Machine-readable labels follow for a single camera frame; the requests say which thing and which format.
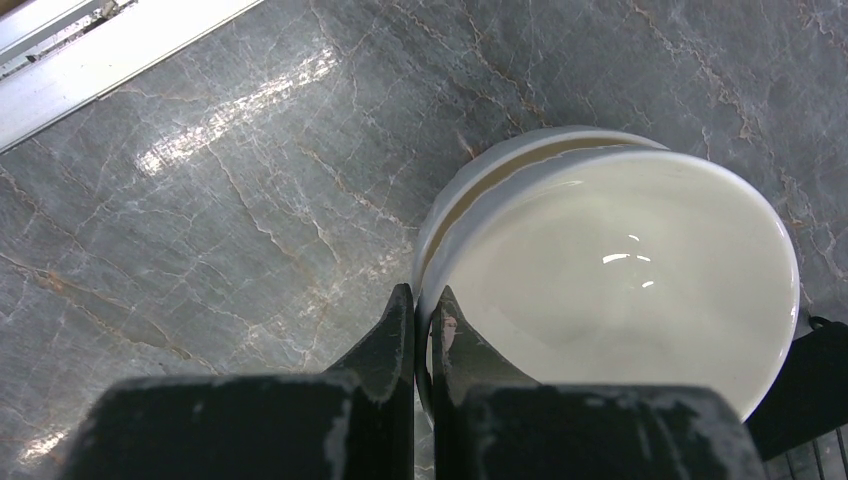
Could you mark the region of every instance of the marble surface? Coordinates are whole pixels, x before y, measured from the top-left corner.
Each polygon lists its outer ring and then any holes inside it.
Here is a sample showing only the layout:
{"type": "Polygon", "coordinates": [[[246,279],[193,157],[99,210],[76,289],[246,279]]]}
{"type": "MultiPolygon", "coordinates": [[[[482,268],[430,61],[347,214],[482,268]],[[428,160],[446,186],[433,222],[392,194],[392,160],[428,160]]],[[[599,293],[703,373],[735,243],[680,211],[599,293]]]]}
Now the marble surface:
{"type": "Polygon", "coordinates": [[[848,318],[846,8],[266,0],[0,156],[0,477],[55,472],[115,380],[321,370],[454,172],[543,126],[740,174],[790,227],[804,309],[848,318]]]}

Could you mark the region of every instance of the black object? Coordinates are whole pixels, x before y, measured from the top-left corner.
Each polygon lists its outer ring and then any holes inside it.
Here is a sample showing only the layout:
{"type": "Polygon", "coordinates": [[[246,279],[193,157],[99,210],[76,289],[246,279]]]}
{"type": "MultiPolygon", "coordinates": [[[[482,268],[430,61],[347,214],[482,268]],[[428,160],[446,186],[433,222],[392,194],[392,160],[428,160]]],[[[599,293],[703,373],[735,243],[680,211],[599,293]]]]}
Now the black object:
{"type": "MultiPolygon", "coordinates": [[[[60,478],[409,479],[413,358],[426,358],[428,335],[413,317],[409,287],[396,286],[380,322],[321,374],[122,382],[81,425],[60,478]]],[[[431,322],[422,391],[439,479],[765,478],[748,431],[709,390],[540,385],[471,328],[449,288],[431,322]]],[[[844,397],[817,395],[844,379],[848,327],[820,323],[749,421],[763,453],[845,420],[844,397]],[[831,413],[784,421],[801,397],[831,413]]]]}

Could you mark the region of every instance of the gray marble countertop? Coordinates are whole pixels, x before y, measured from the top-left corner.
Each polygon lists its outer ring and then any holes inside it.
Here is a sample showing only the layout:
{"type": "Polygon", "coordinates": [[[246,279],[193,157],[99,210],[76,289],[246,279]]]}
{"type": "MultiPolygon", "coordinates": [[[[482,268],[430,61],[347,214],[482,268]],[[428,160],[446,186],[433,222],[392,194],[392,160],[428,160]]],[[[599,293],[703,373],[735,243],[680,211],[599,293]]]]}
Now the gray marble countertop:
{"type": "Polygon", "coordinates": [[[456,170],[543,126],[738,173],[848,318],[846,8],[266,0],[0,157],[0,477],[55,472],[115,380],[321,370],[456,170]]]}

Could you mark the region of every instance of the bowl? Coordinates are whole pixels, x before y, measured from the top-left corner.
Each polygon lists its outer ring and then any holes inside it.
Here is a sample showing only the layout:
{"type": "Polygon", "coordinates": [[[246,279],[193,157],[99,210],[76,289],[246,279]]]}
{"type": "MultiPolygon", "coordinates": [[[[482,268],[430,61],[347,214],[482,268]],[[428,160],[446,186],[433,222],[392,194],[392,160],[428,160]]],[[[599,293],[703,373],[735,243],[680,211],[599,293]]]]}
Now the bowl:
{"type": "Polygon", "coordinates": [[[707,386],[744,420],[795,328],[789,236],[732,172],[633,144],[542,146],[500,161],[496,182],[469,175],[473,201],[421,231],[418,329],[450,285],[469,323],[540,382],[707,386]]]}

